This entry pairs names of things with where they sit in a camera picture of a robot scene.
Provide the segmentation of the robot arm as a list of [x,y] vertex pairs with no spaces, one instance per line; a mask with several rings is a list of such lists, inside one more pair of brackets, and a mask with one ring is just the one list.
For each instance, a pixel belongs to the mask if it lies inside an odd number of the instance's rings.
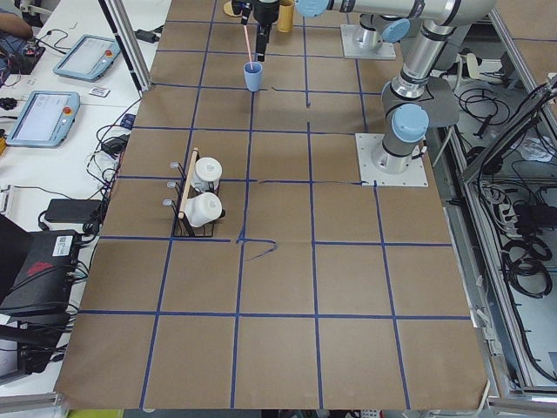
[[411,164],[413,150],[430,125],[419,100],[453,32],[451,26],[424,21],[399,75],[386,84],[381,96],[386,133],[372,151],[372,161],[381,172],[400,175]]
[[327,11],[359,14],[356,25],[343,24],[344,56],[375,60],[395,58],[394,45],[404,38],[414,21],[422,22],[411,50],[404,58],[412,72],[429,71],[446,47],[454,30],[467,27],[487,15],[494,1],[233,1],[232,13],[246,25],[258,23],[256,58],[265,60],[266,46],[280,7],[290,5],[303,17],[315,18]]

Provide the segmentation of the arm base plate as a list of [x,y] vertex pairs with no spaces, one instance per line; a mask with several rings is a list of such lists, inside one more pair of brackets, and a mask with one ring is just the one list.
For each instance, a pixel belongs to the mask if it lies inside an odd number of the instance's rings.
[[359,175],[362,185],[379,187],[428,187],[419,145],[405,157],[394,157],[383,148],[383,134],[357,133]]
[[375,30],[366,30],[360,25],[340,26],[343,54],[345,58],[394,60],[396,52],[392,43],[384,42]]

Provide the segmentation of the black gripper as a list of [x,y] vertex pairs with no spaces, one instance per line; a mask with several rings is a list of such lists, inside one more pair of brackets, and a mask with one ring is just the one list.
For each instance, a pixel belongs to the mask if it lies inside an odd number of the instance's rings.
[[232,11],[235,15],[241,16],[243,25],[247,25],[249,16],[253,14],[254,19],[258,22],[256,60],[264,62],[272,25],[279,18],[279,0],[232,0]]

